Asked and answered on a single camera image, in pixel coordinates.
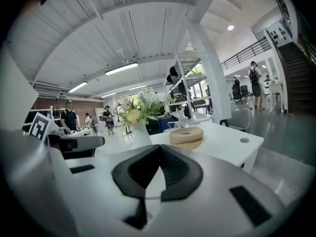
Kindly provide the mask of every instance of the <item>brick wall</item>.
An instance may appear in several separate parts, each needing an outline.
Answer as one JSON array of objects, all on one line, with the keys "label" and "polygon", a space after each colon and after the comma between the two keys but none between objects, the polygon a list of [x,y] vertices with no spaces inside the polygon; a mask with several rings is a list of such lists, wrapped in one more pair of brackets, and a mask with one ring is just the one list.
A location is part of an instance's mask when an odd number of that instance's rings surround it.
[{"label": "brick wall", "polygon": [[[66,102],[67,100],[64,99],[58,99],[56,102],[55,99],[38,98],[32,109],[49,109],[51,105],[54,109],[65,108]],[[103,103],[72,100],[72,110],[76,113],[76,115],[79,115],[80,125],[84,124],[85,113],[89,113],[95,120],[95,123],[97,123],[94,111],[95,108],[103,108]]]}]

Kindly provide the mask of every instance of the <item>flower vase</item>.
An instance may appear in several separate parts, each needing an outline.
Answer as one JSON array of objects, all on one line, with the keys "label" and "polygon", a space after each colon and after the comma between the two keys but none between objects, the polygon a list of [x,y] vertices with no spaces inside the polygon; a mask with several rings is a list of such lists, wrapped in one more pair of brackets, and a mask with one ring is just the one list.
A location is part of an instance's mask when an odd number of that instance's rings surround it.
[{"label": "flower vase", "polygon": [[132,149],[152,145],[152,141],[149,137],[145,124],[142,124],[142,123],[132,124],[130,128],[133,132],[133,137],[134,137],[134,145]]}]

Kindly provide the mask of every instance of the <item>ceiling light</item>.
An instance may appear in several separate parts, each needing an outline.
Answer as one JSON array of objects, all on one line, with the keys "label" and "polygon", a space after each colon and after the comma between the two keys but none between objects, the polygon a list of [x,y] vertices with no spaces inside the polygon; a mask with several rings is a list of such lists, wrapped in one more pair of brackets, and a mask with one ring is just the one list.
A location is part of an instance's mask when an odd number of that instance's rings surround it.
[{"label": "ceiling light", "polygon": [[101,98],[103,98],[103,97],[108,97],[108,96],[111,96],[111,95],[114,95],[114,94],[116,94],[116,92],[113,92],[113,93],[111,93],[111,94],[104,95],[104,96],[102,96]]},{"label": "ceiling light", "polygon": [[231,31],[231,30],[233,30],[234,28],[235,28],[235,26],[230,25],[230,26],[227,27],[227,30],[228,30],[228,31]]},{"label": "ceiling light", "polygon": [[109,76],[109,75],[111,75],[111,74],[114,74],[114,73],[123,71],[123,70],[125,70],[125,69],[134,68],[134,67],[137,67],[137,66],[138,66],[138,63],[137,63],[137,62],[134,62],[134,63],[128,64],[128,65],[124,65],[124,66],[118,67],[118,68],[116,68],[116,69],[112,69],[112,70],[110,70],[110,71],[107,71],[107,72],[105,72],[105,74]]},{"label": "ceiling light", "polygon": [[69,90],[69,93],[74,92],[75,90],[81,88],[82,86],[85,86],[86,84],[88,84],[86,81],[80,83],[78,86],[74,87],[73,89]]},{"label": "ceiling light", "polygon": [[141,86],[133,87],[133,88],[130,88],[128,90],[134,90],[134,89],[139,89],[139,88],[143,88],[143,87],[147,87],[147,85],[141,85]]}]

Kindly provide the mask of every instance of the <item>round wooden object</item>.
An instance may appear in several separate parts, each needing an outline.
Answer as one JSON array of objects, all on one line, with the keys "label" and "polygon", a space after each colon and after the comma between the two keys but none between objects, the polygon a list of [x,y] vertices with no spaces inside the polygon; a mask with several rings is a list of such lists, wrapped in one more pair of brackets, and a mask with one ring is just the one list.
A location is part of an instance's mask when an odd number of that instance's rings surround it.
[{"label": "round wooden object", "polygon": [[193,150],[201,145],[203,130],[199,127],[187,127],[170,132],[170,144],[179,148]]}]

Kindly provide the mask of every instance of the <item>staircase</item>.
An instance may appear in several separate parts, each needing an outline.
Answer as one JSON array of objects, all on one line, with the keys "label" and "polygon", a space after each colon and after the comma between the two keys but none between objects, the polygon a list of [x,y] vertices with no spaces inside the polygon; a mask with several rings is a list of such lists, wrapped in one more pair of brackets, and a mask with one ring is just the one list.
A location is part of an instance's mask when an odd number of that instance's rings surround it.
[{"label": "staircase", "polygon": [[287,65],[284,73],[289,79],[289,111],[292,113],[316,114],[316,70],[293,42],[279,47]]}]

